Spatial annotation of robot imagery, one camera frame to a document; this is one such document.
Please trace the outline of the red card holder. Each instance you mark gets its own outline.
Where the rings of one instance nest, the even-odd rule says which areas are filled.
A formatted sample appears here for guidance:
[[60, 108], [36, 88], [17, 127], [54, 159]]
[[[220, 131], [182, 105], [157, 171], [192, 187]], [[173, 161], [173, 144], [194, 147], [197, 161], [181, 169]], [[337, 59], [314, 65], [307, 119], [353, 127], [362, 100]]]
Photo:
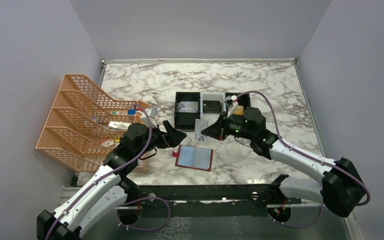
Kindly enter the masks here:
[[210, 172], [212, 169], [213, 149], [179, 145], [178, 150], [172, 152], [175, 166]]

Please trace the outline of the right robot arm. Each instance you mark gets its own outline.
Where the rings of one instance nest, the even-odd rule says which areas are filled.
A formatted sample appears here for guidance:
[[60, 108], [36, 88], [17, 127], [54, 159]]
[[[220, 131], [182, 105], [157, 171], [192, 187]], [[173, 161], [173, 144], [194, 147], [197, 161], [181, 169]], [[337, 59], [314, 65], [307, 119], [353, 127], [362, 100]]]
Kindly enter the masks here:
[[325, 158], [292, 145], [266, 128], [266, 118], [258, 108], [248, 107], [243, 115], [222, 112], [201, 134], [219, 141], [228, 136], [247, 139], [257, 155], [311, 177], [316, 184], [296, 183], [298, 190], [304, 193], [303, 198], [323, 203], [339, 217], [348, 217], [368, 195], [352, 161], [344, 157], [339, 160]]

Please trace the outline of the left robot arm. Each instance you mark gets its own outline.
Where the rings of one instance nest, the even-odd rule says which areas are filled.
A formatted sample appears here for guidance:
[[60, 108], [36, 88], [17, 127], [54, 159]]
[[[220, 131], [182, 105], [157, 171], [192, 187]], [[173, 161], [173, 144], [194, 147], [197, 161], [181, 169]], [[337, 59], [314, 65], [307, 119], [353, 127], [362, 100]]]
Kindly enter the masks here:
[[187, 137], [167, 120], [163, 125], [165, 131], [158, 126], [131, 124], [119, 145], [80, 190], [55, 210], [38, 215], [37, 239], [80, 240], [115, 207], [137, 203], [139, 187], [127, 176], [137, 167], [138, 159], [153, 149], [176, 148]]

